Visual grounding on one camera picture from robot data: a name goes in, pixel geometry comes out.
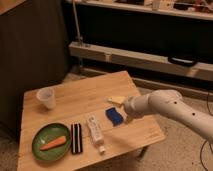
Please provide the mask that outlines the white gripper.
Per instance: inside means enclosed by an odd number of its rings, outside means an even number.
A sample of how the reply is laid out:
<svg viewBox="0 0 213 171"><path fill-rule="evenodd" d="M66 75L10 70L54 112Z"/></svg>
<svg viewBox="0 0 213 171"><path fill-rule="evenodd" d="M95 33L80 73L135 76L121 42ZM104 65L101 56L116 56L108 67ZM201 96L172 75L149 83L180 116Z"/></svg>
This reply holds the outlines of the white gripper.
<svg viewBox="0 0 213 171"><path fill-rule="evenodd" d="M151 113L148 100L148 95L132 96L126 99L124 96L111 96L107 99L108 102L118 104L122 104L124 101L123 105L121 105L121 108L127 114L127 118L130 120L142 118L144 115Z"/></svg>

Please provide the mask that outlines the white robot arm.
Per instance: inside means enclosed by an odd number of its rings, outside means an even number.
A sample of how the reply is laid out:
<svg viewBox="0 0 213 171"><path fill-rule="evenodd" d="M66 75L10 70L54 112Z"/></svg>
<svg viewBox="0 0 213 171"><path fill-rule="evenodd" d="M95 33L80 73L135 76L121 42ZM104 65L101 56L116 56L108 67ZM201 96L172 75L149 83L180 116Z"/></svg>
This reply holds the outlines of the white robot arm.
<svg viewBox="0 0 213 171"><path fill-rule="evenodd" d="M180 92L176 90L156 90L139 96L111 96L107 99L122 107L128 120L146 115L160 114L182 123L204 139L213 143L213 116L187 105Z"/></svg>

